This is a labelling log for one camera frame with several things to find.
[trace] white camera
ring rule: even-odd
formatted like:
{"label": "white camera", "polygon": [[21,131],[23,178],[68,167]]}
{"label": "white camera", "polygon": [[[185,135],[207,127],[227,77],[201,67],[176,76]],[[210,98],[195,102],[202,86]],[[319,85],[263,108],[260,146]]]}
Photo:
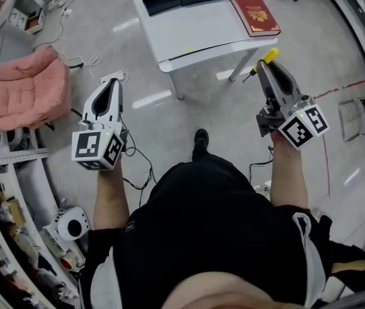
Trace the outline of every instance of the white camera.
{"label": "white camera", "polygon": [[73,207],[56,218],[57,231],[62,239],[76,240],[89,231],[89,221],[83,209]]}

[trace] yellow screwdriver handle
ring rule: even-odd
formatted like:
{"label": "yellow screwdriver handle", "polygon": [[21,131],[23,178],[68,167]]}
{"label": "yellow screwdriver handle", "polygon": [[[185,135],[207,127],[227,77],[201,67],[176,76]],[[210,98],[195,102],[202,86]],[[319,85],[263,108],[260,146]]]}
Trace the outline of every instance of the yellow screwdriver handle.
{"label": "yellow screwdriver handle", "polygon": [[[267,64],[270,64],[278,55],[279,53],[279,50],[278,48],[271,48],[269,50],[269,52],[262,58],[262,60],[267,63]],[[257,73],[257,66],[255,65],[253,68],[252,68],[252,71],[251,71],[251,75],[255,75]]]}

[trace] screwdriver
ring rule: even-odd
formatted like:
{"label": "screwdriver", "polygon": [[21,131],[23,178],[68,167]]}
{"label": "screwdriver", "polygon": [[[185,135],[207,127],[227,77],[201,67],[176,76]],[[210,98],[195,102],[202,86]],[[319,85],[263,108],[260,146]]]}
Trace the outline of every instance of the screwdriver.
{"label": "screwdriver", "polygon": [[[279,53],[279,50],[278,48],[271,48],[269,50],[269,52],[261,59],[262,61],[264,61],[265,63],[267,64],[270,64],[278,55]],[[248,78],[251,76],[251,75],[256,75],[257,74],[257,66],[255,65],[251,72],[249,73],[249,76],[246,77],[244,80],[242,80],[242,83],[244,83],[245,81],[248,80]]]}

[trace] power strip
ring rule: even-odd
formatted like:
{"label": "power strip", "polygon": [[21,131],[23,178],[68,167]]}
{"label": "power strip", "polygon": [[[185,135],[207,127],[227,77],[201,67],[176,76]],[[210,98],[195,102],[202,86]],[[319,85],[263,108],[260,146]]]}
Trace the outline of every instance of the power strip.
{"label": "power strip", "polygon": [[114,73],[111,73],[109,75],[105,75],[100,79],[100,83],[103,83],[105,81],[109,81],[112,78],[117,78],[119,81],[123,81],[125,79],[125,75],[123,71],[117,71]]}

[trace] black cable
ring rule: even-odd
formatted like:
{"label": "black cable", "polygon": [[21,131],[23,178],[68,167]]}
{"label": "black cable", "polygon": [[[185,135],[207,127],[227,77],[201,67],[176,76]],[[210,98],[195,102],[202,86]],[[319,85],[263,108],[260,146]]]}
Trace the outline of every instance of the black cable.
{"label": "black cable", "polygon": [[71,108],[71,111],[82,119],[82,114],[78,110]]}
{"label": "black cable", "polygon": [[136,190],[140,190],[141,191],[141,195],[139,197],[139,207],[141,207],[141,202],[142,202],[142,193],[144,192],[144,189],[148,186],[148,183],[151,181],[151,180],[154,180],[155,184],[157,183],[156,182],[156,179],[155,179],[155,175],[154,175],[154,169],[153,169],[153,166],[152,166],[152,162],[146,157],[146,155],[144,155],[141,150],[139,150],[136,145],[135,145],[135,140],[133,139],[131,133],[129,132],[128,128],[126,127],[124,121],[122,120],[122,116],[120,117],[120,121],[122,123],[122,125],[124,125],[125,127],[125,130],[128,131],[128,135],[129,137],[132,139],[132,143],[133,143],[133,146],[132,147],[127,147],[126,150],[125,150],[125,155],[127,155],[128,157],[132,157],[137,151],[149,162],[149,174],[148,174],[148,178],[147,180],[145,181],[145,183],[143,184],[143,186],[137,186],[135,184],[133,184],[131,181],[129,181],[127,178],[124,178],[124,181],[126,183],[128,183],[130,186],[132,186],[134,189]]}
{"label": "black cable", "polygon": [[266,162],[256,162],[249,165],[249,183],[251,184],[252,181],[252,173],[251,168],[252,167],[261,167],[272,163],[273,155],[274,155],[274,148],[271,145],[268,145],[268,150],[270,151],[270,156],[268,157],[268,161]]}
{"label": "black cable", "polygon": [[[72,3],[74,2],[75,0],[72,0],[64,9],[64,11],[66,11],[70,5],[72,5]],[[42,42],[41,44],[38,44],[37,46],[33,47],[33,50],[35,50],[36,48],[42,46],[43,44],[53,44],[55,42],[57,42],[59,40],[59,38],[61,37],[62,33],[64,32],[64,25],[62,24],[62,14],[61,16],[59,17],[59,24],[61,25],[61,32],[59,33],[58,37],[54,40],[54,41],[50,41],[50,42]]]}

